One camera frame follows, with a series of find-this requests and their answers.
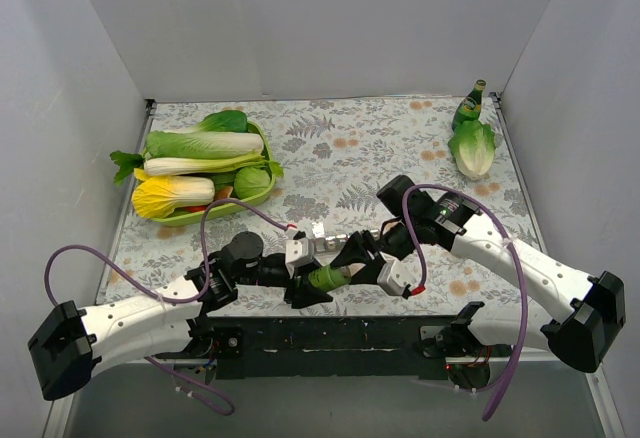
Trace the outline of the grey weekly pill organizer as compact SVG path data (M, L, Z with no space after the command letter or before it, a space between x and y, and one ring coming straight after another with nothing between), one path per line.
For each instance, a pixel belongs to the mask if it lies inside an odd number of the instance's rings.
M366 241L365 231L360 231L355 234L359 236L359 238L356 238L355 243L364 246L364 243ZM375 241L380 237L380 230L368 230L368 234L371 235L371 238ZM311 223L310 241L313 245L313 250L316 255L338 253L345 247L350 237L350 234L344 233L330 235L328 232L326 232L324 223Z

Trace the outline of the green pill bottle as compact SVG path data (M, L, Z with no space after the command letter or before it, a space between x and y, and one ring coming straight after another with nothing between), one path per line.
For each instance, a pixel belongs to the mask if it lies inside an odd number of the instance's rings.
M307 275L309 284L316 290L329 293L340 287L350 285L353 276L349 267L334 268L324 265Z

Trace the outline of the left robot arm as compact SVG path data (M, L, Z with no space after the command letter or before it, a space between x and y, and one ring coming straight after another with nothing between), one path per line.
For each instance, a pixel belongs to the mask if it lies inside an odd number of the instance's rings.
M282 287L292 307L326 292L309 281L318 269L314 242L289 230L282 253L264 255L253 232L237 234L196 268L155 290L104 305L56 303L28 341L42 396L74 394L99 373L139 358L216 354L224 339L207 315L238 297L238 285Z

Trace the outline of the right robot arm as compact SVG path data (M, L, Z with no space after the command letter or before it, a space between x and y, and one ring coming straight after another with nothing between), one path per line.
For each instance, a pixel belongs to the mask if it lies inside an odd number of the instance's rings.
M475 305L458 314L448 332L460 353L475 355L494 344L527 346L547 349L578 371L595 372L626 321L623 281L608 271L594 276L568 267L511 237L477 200L442 185L436 188L441 197L433 199L432 189L405 175L393 178L377 197L392 213L394 227L379 238L368 231L353 233L331 268L355 267L352 283L376 284L408 299L424 291L427 273L414 278L402 271L402 261L416 254L426 268L423 246L438 246L520 291L514 325L499 317L473 320Z

